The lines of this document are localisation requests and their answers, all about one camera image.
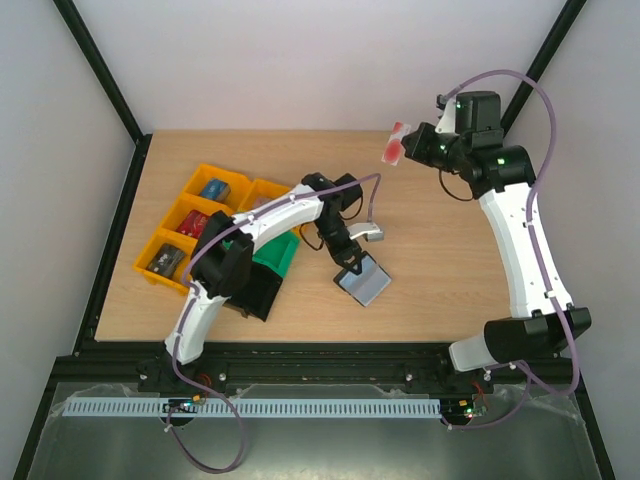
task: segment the wooden tabletop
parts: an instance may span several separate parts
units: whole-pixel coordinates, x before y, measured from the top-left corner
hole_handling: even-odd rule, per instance
[[[224,308],[209,340],[241,342],[454,341],[509,315],[506,278],[491,228],[477,202],[445,195],[437,172],[403,159],[380,161],[388,132],[160,131],[153,136],[111,279],[98,341],[164,339],[185,298],[149,284],[132,265],[200,163],[285,185],[308,173],[335,179],[382,173],[374,220],[383,242],[366,244],[393,281],[368,307],[332,281],[326,250],[304,243],[266,323]],[[461,196],[468,188],[447,178]],[[372,185],[365,185],[368,196]],[[364,221],[366,208],[358,218]]]

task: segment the grey wall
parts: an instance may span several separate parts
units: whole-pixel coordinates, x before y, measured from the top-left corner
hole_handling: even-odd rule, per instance
[[[133,144],[49,0],[0,1],[0,478],[71,353]]]
[[[143,130],[386,130],[475,73],[526,69],[564,0],[76,3]]]
[[[640,444],[639,17],[634,0],[588,2],[543,81],[559,139],[541,214],[565,284],[593,315],[578,347],[620,479],[638,478]],[[548,132],[533,99],[511,141],[539,163]]]

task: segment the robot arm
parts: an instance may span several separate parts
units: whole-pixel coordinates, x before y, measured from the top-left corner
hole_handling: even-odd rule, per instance
[[[420,124],[405,136],[405,156],[441,171],[459,174],[487,216],[498,244],[509,285],[512,318],[487,322],[484,331],[451,344],[457,371],[507,363],[563,348],[566,341],[551,302],[555,297],[569,319],[574,337],[591,324],[586,308],[574,308],[556,271],[540,223],[537,201],[533,219],[541,256],[552,285],[545,288],[536,258],[525,205],[535,182],[526,150],[503,146],[500,97],[468,92],[445,102],[438,125]]]
[[[366,270],[366,265],[370,264],[368,260],[363,260],[370,256],[355,240],[363,235],[371,241],[382,239],[380,228],[371,222],[347,228],[340,216],[340,212],[362,196],[362,188],[356,185],[331,195],[315,195],[315,192],[346,185],[354,180],[351,175],[345,175],[336,182],[318,173],[307,175],[290,192],[257,209],[232,217],[223,212],[214,214],[198,240],[193,255],[233,224],[243,226],[225,237],[230,244],[214,245],[195,263],[192,287],[180,321],[165,340],[167,353],[173,356],[176,340],[180,338],[177,360],[182,365],[196,360],[202,354],[207,332],[220,308],[247,283],[253,252],[303,223],[316,223],[318,233],[327,244],[334,262],[344,269],[339,276],[349,272],[371,281],[372,274],[380,275],[381,269],[377,265],[377,268],[362,275],[363,265]]]

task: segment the red object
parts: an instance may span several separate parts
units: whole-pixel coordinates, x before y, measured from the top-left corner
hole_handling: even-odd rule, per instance
[[[396,122],[391,131],[391,136],[387,142],[387,146],[384,149],[382,155],[382,161],[388,165],[397,165],[400,161],[400,157],[404,154],[404,147],[401,140],[411,131],[411,125]]]
[[[384,151],[384,161],[391,164],[396,164],[400,160],[402,154],[402,144],[400,140],[394,138],[387,144],[387,148]]]
[[[200,238],[204,227],[209,221],[209,216],[197,210],[191,210],[187,218],[185,218],[176,232],[188,237]]]

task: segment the metal floor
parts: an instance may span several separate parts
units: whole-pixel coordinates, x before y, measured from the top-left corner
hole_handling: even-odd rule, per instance
[[[78,387],[63,385],[57,401]],[[500,387],[490,413],[520,394]],[[80,395],[125,396],[120,385]],[[243,398],[384,398],[374,387],[250,389]],[[158,418],[68,417],[53,409],[30,479],[204,479]],[[267,479],[598,479],[584,424],[569,399],[541,396],[495,428],[447,431],[437,419],[250,418],[244,463],[224,478]],[[230,418],[196,418],[180,432],[192,453],[225,466],[239,432]]]

